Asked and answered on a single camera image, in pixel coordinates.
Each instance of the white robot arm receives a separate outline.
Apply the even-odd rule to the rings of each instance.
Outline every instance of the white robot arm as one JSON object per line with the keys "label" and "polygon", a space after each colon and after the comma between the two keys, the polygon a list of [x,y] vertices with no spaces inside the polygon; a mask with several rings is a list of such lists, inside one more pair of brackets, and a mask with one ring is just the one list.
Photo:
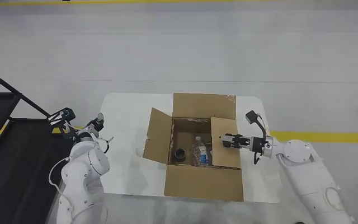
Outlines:
{"label": "white robot arm", "polygon": [[343,208],[338,190],[331,174],[310,143],[291,140],[280,143],[276,138],[266,136],[258,122],[259,114],[250,111],[246,118],[259,124],[263,138],[226,134],[221,136],[225,147],[247,148],[255,153],[254,163],[259,161],[256,154],[277,158],[286,173],[294,192],[305,205],[316,224],[351,224],[353,219]]}
{"label": "white robot arm", "polygon": [[100,223],[104,190],[100,177],[110,170],[110,164],[105,153],[98,144],[99,131],[103,128],[104,118],[100,113],[98,118],[89,122],[83,129],[70,125],[69,121],[74,118],[73,111],[65,108],[48,118],[51,125],[57,125],[61,131],[63,124],[67,126],[67,133],[62,132],[65,138],[73,141],[70,156],[62,159],[68,163],[62,168],[61,176],[65,189],[61,192],[57,185],[53,184],[49,174],[49,182],[55,185],[61,194],[57,213],[57,224],[70,223]]}

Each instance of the black cylindrical object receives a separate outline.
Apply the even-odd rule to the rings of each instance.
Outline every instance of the black cylindrical object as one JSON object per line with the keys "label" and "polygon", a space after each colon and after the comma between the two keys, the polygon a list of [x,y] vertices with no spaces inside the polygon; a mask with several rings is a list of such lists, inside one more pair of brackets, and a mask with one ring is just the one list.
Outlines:
{"label": "black cylindrical object", "polygon": [[174,152],[174,159],[177,162],[185,161],[185,150],[182,148],[177,148]]}

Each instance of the open cardboard box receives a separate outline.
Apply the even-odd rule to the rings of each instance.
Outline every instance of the open cardboard box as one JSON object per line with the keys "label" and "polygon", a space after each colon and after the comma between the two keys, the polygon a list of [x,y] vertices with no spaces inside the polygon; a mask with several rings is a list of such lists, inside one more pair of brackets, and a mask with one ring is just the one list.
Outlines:
{"label": "open cardboard box", "polygon": [[[236,96],[174,94],[173,117],[152,108],[143,157],[167,165],[165,196],[243,201],[240,154],[223,146],[226,133],[237,134]],[[196,136],[212,143],[212,166],[194,165]],[[184,162],[173,159],[177,148],[185,150]]]}

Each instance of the box flap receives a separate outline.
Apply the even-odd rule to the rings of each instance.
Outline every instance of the box flap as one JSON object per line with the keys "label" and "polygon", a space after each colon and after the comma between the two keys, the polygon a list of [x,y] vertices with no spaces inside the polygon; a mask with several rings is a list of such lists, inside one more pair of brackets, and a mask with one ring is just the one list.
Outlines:
{"label": "box flap", "polygon": [[236,120],[211,118],[211,142],[213,143],[213,165],[241,168],[240,151],[225,148],[219,138],[226,133],[237,134]]}
{"label": "box flap", "polygon": [[172,117],[152,108],[143,157],[167,164],[171,132]]}
{"label": "box flap", "polygon": [[164,195],[242,202],[241,170],[169,165]]}
{"label": "box flap", "polygon": [[236,119],[236,96],[217,94],[174,94],[173,117]]}

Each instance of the white table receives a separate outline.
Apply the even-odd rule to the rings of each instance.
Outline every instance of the white table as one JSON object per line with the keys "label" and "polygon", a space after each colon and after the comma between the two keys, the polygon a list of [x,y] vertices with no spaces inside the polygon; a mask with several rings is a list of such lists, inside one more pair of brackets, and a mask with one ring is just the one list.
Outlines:
{"label": "white table", "polygon": [[[172,94],[108,94],[102,104],[105,127],[101,137],[114,136],[107,153],[111,170],[101,177],[105,193],[164,197],[166,166],[138,156],[147,135],[151,108],[172,114]],[[245,114],[250,110],[260,113],[266,124],[265,111],[260,99],[237,96],[237,127],[244,136],[262,136],[256,125],[249,125]],[[279,164],[263,158],[253,164],[253,153],[241,150],[244,201],[279,202],[283,189]]]}

